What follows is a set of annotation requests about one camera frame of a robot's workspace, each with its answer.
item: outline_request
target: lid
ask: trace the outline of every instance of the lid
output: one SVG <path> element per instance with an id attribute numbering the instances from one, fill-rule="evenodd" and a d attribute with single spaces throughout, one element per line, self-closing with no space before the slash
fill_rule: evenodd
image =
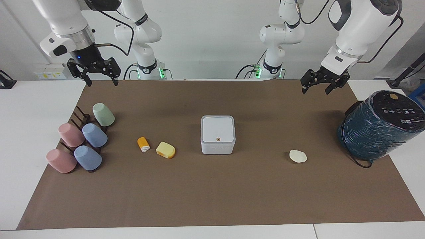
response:
<path id="1" fill-rule="evenodd" d="M 393 92 L 379 91 L 373 96 L 375 113 L 386 122 L 404 130 L 425 129 L 425 113 L 410 98 Z"/>
<path id="2" fill-rule="evenodd" d="M 235 141 L 235 120 L 232 116 L 204 116 L 201 125 L 202 141 L 205 143 Z"/>

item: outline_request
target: brown paper mat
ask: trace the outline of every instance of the brown paper mat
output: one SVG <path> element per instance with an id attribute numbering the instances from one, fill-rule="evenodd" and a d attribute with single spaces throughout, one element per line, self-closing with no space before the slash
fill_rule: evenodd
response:
<path id="1" fill-rule="evenodd" d="M 95 173 L 47 166 L 18 229 L 269 225 L 425 220 L 389 157 L 355 165 L 337 142 L 351 89 L 299 81 L 95 81 L 78 105 L 116 116 Z M 228 156 L 201 153 L 203 115 L 232 115 Z M 137 139 L 151 149 L 142 153 Z M 176 157 L 155 153 L 165 141 Z M 308 161 L 295 164 L 291 149 Z"/>

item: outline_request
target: white square container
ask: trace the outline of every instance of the white square container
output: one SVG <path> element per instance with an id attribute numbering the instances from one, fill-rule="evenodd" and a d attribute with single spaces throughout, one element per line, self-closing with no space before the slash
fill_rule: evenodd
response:
<path id="1" fill-rule="evenodd" d="M 205 115 L 201 119 L 203 154 L 231 154 L 236 142 L 235 119 L 230 115 Z"/>

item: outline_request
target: black cable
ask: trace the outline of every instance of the black cable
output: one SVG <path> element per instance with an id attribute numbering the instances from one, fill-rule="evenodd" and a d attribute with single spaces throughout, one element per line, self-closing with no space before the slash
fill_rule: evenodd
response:
<path id="1" fill-rule="evenodd" d="M 133 44 L 134 29 L 133 29 L 130 25 L 128 25 L 127 23 L 125 23 L 125 22 L 123 22 L 123 21 L 120 21 L 120 20 L 118 20 L 118 19 L 114 18 L 114 17 L 112 17 L 111 15 L 104 13 L 103 11 L 100 11 L 100 10 L 96 9 L 96 8 L 93 6 L 93 4 L 91 4 L 91 8 L 92 8 L 92 9 L 94 9 L 94 10 L 96 10 L 96 11 L 98 11 L 98 12 L 100 12 L 100 13 L 102 13 L 103 15 L 107 16 L 108 18 L 110 18 L 110 19 L 112 19 L 112 20 L 114 20 L 114 21 L 117 21 L 117 22 L 119 22 L 119 23 L 121 23 L 121 24 L 123 24 L 123 25 L 125 25 L 125 26 L 127 26 L 127 27 L 129 27 L 129 28 L 131 29 L 131 40 L 130 40 L 130 45 L 128 46 L 128 52 L 127 52 L 127 53 L 125 53 L 125 51 L 124 51 L 124 50 L 122 50 L 122 49 L 121 49 L 121 48 L 119 48 L 118 46 L 115 46 L 115 47 L 117 47 L 118 49 L 120 49 L 122 52 L 124 52 L 124 54 L 125 54 L 126 56 L 129 56 L 129 55 L 130 55 L 130 50 L 131 50 L 131 45 Z"/>
<path id="2" fill-rule="evenodd" d="M 244 79 L 246 79 L 246 77 L 248 76 L 248 74 L 249 74 L 249 73 L 251 73 L 251 74 L 252 74 L 253 72 L 257 72 L 257 71 L 249 71 L 249 72 L 247 72 L 247 73 L 245 74 Z"/>
<path id="3" fill-rule="evenodd" d="M 124 18 L 127 18 L 128 20 L 131 20 L 131 18 L 128 18 L 126 16 L 124 16 L 121 12 L 119 12 L 118 10 L 116 10 L 116 12 L 118 12 L 119 15 L 123 16 Z"/>
<path id="4" fill-rule="evenodd" d="M 123 80 L 125 80 L 125 77 L 127 76 L 127 72 L 128 72 L 128 70 L 129 70 L 132 66 L 137 66 L 137 65 L 136 65 L 136 64 L 131 64 L 131 65 L 129 65 L 129 66 L 127 67 L 127 69 L 125 70 L 125 73 L 124 73 L 124 78 L 123 78 Z"/>
<path id="5" fill-rule="evenodd" d="M 137 70 L 131 70 L 130 73 L 128 73 L 128 79 L 131 80 L 131 73 L 132 72 L 137 72 Z"/>
<path id="6" fill-rule="evenodd" d="M 174 80 L 173 79 L 173 73 L 169 69 L 164 69 L 164 71 L 169 71 L 170 72 L 170 75 L 171 75 L 171 79 Z"/>
<path id="7" fill-rule="evenodd" d="M 359 165 L 360 167 L 362 167 L 362 168 L 370 168 L 370 167 L 372 167 L 372 164 L 373 164 L 373 161 L 372 160 L 369 160 L 369 165 L 368 166 L 364 166 L 364 165 L 362 165 L 361 163 L 359 163 L 359 161 L 353 156 L 353 154 L 350 152 L 350 150 L 348 149 L 348 146 L 347 146 L 347 144 L 346 144 L 346 142 L 345 142 L 345 139 L 344 139 L 344 125 L 345 125 L 345 123 L 346 123 L 346 121 L 347 121 L 347 117 L 348 117 L 349 115 L 347 115 L 346 117 L 345 117 L 345 119 L 344 119 L 344 121 L 343 121 L 343 123 L 342 123 L 342 125 L 341 125 L 341 139 L 342 139 L 342 142 L 344 143 L 344 147 L 345 147 L 345 149 L 347 150 L 347 152 L 348 152 L 348 154 L 350 155 L 350 157 L 351 157 L 351 159 L 353 160 L 353 162 L 355 162 L 357 165 Z"/>
<path id="8" fill-rule="evenodd" d="M 9 79 L 13 80 L 12 77 L 10 77 L 6 72 L 4 72 L 3 70 L 0 70 L 1 73 L 3 73 L 3 75 L 9 77 Z"/>
<path id="9" fill-rule="evenodd" d="M 314 19 L 314 20 L 312 20 L 311 22 L 305 22 L 304 21 L 304 19 L 303 19 L 303 17 L 301 16 L 301 11 L 298 13 L 298 15 L 300 16 L 300 20 L 301 20 L 301 22 L 303 22 L 304 24 L 306 24 L 306 25 L 310 25 L 310 24 L 312 24 L 312 23 L 314 23 L 319 17 L 320 17 L 320 15 L 322 14 L 322 12 L 325 10 L 325 8 L 326 8 L 326 6 L 328 5 L 328 3 L 329 3 L 329 1 L 330 0 L 327 0 L 326 1 L 326 3 L 325 3 L 325 5 L 322 7 L 322 10 L 319 12 L 319 14 L 316 16 L 316 18 Z"/>
<path id="10" fill-rule="evenodd" d="M 115 48 L 117 48 L 118 50 L 120 50 L 122 53 L 124 53 L 124 55 L 128 56 L 128 55 L 127 55 L 127 53 L 125 53 L 125 51 L 124 51 L 122 48 L 120 48 L 120 47 L 119 47 L 119 46 L 117 46 L 117 45 L 111 44 L 111 43 L 96 44 L 95 46 L 97 46 L 97 47 L 112 46 L 112 47 L 115 47 Z"/>
<path id="11" fill-rule="evenodd" d="M 397 29 L 393 32 L 393 34 L 390 35 L 390 37 L 384 42 L 384 44 L 379 48 L 378 52 L 375 54 L 375 56 L 370 61 L 359 61 L 361 64 L 369 64 L 371 63 L 381 52 L 381 50 L 385 47 L 385 45 L 390 41 L 390 39 L 400 30 L 400 28 L 404 24 L 404 19 L 401 16 L 397 16 L 397 19 L 400 19 L 400 26 L 397 27 Z"/>
<path id="12" fill-rule="evenodd" d="M 241 72 L 242 72 L 244 69 L 248 68 L 248 67 L 251 67 L 251 65 L 246 65 L 246 66 L 242 67 L 242 69 L 241 69 L 241 70 L 238 72 L 238 74 L 236 75 L 236 78 L 235 78 L 235 79 L 237 79 L 237 78 L 239 77 L 239 75 L 241 74 Z"/>
<path id="13" fill-rule="evenodd" d="M 413 74 L 411 74 L 410 76 L 407 76 L 407 77 L 405 77 L 405 78 L 403 78 L 403 80 L 404 79 L 407 79 L 407 78 L 409 78 L 409 77 L 412 77 L 412 76 L 414 76 L 414 75 L 416 75 L 417 73 L 419 73 L 423 68 L 425 67 L 425 65 L 423 65 L 418 71 L 416 71 L 415 73 L 413 73 Z"/>
<path id="14" fill-rule="evenodd" d="M 260 57 L 260 59 L 258 59 L 258 61 L 257 61 L 257 65 L 260 63 L 260 61 L 261 61 L 261 59 L 264 57 L 264 55 L 266 54 L 266 52 L 267 52 L 267 49 L 264 51 L 264 53 L 261 55 L 261 57 Z"/>

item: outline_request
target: blue object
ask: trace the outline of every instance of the blue object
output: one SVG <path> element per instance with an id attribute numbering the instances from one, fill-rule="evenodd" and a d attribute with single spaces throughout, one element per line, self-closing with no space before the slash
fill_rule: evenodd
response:
<path id="1" fill-rule="evenodd" d="M 424 94 L 425 94 L 425 84 L 422 84 L 421 86 L 418 87 L 418 89 L 416 89 L 409 95 L 409 98 L 411 98 L 414 102 L 418 103 L 418 105 L 420 105 L 423 109 L 425 109 L 425 105 L 423 105 L 418 99 L 421 97 L 422 98 L 425 97 Z"/>
<path id="2" fill-rule="evenodd" d="M 373 161 L 424 130 L 421 107 L 401 94 L 378 91 L 347 116 L 338 128 L 338 138 L 354 157 Z"/>
<path id="3" fill-rule="evenodd" d="M 102 163 L 102 156 L 100 156 L 100 154 L 98 154 L 94 149 L 85 145 L 79 146 L 74 151 L 74 156 L 78 163 L 87 171 L 97 169 Z"/>
<path id="4" fill-rule="evenodd" d="M 100 148 L 108 141 L 108 136 L 96 125 L 86 124 L 82 133 L 87 141 L 95 148 Z"/>

